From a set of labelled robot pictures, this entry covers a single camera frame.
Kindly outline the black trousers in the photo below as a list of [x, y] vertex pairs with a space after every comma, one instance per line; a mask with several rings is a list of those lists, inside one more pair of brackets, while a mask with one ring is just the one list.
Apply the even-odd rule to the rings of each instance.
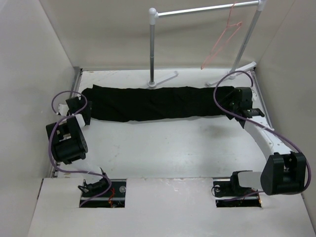
[[120, 89], [94, 85], [82, 94], [92, 103], [92, 118], [128, 122], [220, 116], [224, 112], [218, 106], [227, 108], [233, 91], [232, 86]]

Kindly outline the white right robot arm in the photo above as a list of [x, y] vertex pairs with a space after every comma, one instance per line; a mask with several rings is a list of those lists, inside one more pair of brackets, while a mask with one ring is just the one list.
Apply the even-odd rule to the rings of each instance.
[[294, 152], [284, 144], [285, 139], [272, 130], [264, 113], [252, 107], [251, 88], [237, 87], [228, 99], [228, 108], [224, 110], [227, 117], [240, 123], [266, 159], [259, 188], [269, 196], [301, 193], [305, 187], [307, 168], [303, 153]]

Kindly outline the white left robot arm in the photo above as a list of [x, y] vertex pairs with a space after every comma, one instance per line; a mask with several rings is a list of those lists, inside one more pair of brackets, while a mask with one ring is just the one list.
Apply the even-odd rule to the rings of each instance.
[[66, 107], [61, 119], [45, 127], [49, 159], [59, 172], [98, 177], [95, 183], [84, 181], [79, 189], [85, 194], [105, 197], [111, 191], [111, 180], [102, 168], [86, 161], [88, 146], [82, 128], [90, 125], [91, 103], [81, 95], [67, 99]]

